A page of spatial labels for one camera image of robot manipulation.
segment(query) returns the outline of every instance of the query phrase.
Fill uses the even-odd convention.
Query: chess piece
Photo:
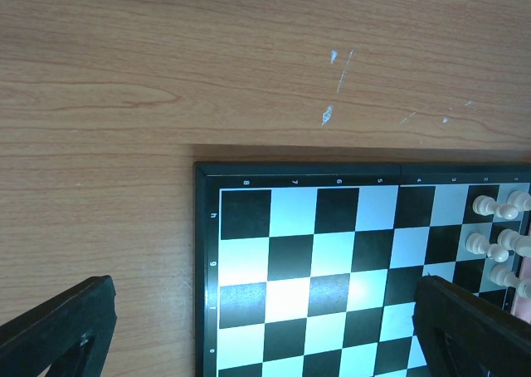
[[[497,262],[505,262],[509,258],[509,251],[499,244],[490,244],[487,237],[479,233],[472,233],[466,239],[466,249],[476,255],[487,254],[488,258]]]
[[[490,271],[490,280],[498,286],[514,287],[519,296],[531,298],[531,279],[518,279],[505,265],[496,265]]]
[[[479,215],[496,215],[503,219],[518,217],[518,209],[511,204],[498,204],[492,197],[479,196],[472,203],[472,209]]]
[[[514,230],[502,231],[498,236],[498,244],[507,250],[514,250],[522,257],[531,257],[531,237],[522,236]]]
[[[507,199],[507,204],[514,205],[520,212],[531,211],[531,194],[525,192],[512,192]]]

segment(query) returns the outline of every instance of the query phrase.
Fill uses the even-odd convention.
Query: white square
[[[306,320],[304,354],[311,355],[343,348],[346,318],[347,314],[344,312],[309,317]]]
[[[351,273],[347,311],[361,311],[383,306],[386,282],[387,269]]]
[[[407,377],[407,370],[392,371],[384,375],[374,375],[374,377]]]
[[[217,261],[219,286],[267,282],[269,238],[221,240]]]
[[[341,351],[339,377],[372,377],[378,343],[352,346]]]
[[[220,329],[217,332],[217,368],[261,363],[264,355],[264,325]]]
[[[461,225],[465,216],[468,184],[435,186],[430,226]]]
[[[466,223],[461,226],[461,234],[459,236],[459,247],[457,248],[457,261],[472,261],[474,259],[483,259],[485,254],[474,254],[466,249],[466,239],[472,233],[479,233],[490,238],[490,229],[492,223]]]
[[[426,359],[422,353],[421,344],[418,342],[416,335],[412,339],[412,348],[409,352],[409,361],[407,362],[408,369],[414,369],[415,367],[426,366]]]
[[[432,263],[424,265],[422,270],[423,276],[439,276],[450,282],[454,279],[455,262]]]
[[[354,232],[314,235],[311,276],[350,273],[354,249]]]
[[[392,240],[391,268],[424,264],[430,228],[396,229]]]
[[[499,186],[498,190],[498,198],[496,198],[496,202],[499,204],[506,204],[507,199],[509,198],[510,194],[512,192],[529,192],[529,184],[501,184]],[[518,217],[513,219],[514,221],[521,221],[524,217],[524,213],[519,213]],[[494,216],[493,222],[505,222],[506,219],[503,219],[501,217]]]
[[[313,234],[317,188],[271,190],[270,237]]]
[[[398,186],[359,188],[356,231],[392,229],[395,223]]]
[[[265,322],[290,321],[308,315],[309,277],[267,282]]]
[[[413,336],[415,302],[385,306],[383,308],[380,341],[397,340]]]
[[[262,365],[262,377],[302,377],[304,356],[272,360]]]

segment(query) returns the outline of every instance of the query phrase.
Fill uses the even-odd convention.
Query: white chess piece
[[[531,298],[531,279],[518,279],[505,265],[496,265],[490,271],[490,280],[498,286],[514,287],[519,296]]]
[[[496,215],[503,219],[515,219],[518,217],[518,209],[511,204],[498,204],[492,197],[479,196],[472,203],[472,209],[479,215]]]
[[[472,233],[466,239],[466,249],[476,255],[487,254],[487,257],[497,262],[505,262],[509,258],[509,251],[499,244],[490,244],[487,237]]]
[[[514,250],[522,257],[531,257],[531,237],[522,236],[514,230],[502,231],[498,236],[498,244],[508,250]]]
[[[525,192],[512,192],[507,199],[507,204],[514,205],[520,212],[531,211],[531,194]]]

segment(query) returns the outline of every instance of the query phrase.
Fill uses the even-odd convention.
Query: white pawn
[[[531,194],[512,192],[507,199],[507,204],[514,205],[519,211],[531,211]]]
[[[515,219],[518,217],[518,209],[511,204],[498,204],[492,197],[479,196],[472,203],[472,209],[479,215],[496,215],[503,219]]]
[[[509,258],[509,251],[499,244],[490,244],[487,237],[479,233],[472,233],[466,239],[466,249],[476,255],[487,254],[487,257],[497,262],[505,262]]]
[[[531,237],[522,236],[514,230],[502,231],[498,236],[498,244],[508,250],[514,250],[522,257],[531,257]]]
[[[490,271],[490,280],[498,286],[514,287],[519,296],[531,298],[531,279],[518,279],[505,265],[496,265]]]

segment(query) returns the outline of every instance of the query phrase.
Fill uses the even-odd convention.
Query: white scratch
[[[348,67],[350,66],[350,59],[352,59],[353,54],[354,54],[354,49],[350,51],[350,54],[348,55],[347,64],[345,64],[345,68],[343,68],[343,73],[341,74],[341,78],[339,78],[338,89],[336,90],[337,94],[339,93],[339,89],[341,89],[341,85],[343,84],[345,76],[347,75]]]
[[[400,125],[402,125],[404,122],[406,122],[409,118],[412,118],[416,113],[417,112],[415,111],[415,112],[411,113],[408,117],[404,118],[402,120],[402,122],[400,123]]]
[[[323,124],[322,125],[330,121],[330,118],[332,117],[333,112],[334,112],[334,105],[329,105],[326,111],[323,113]]]

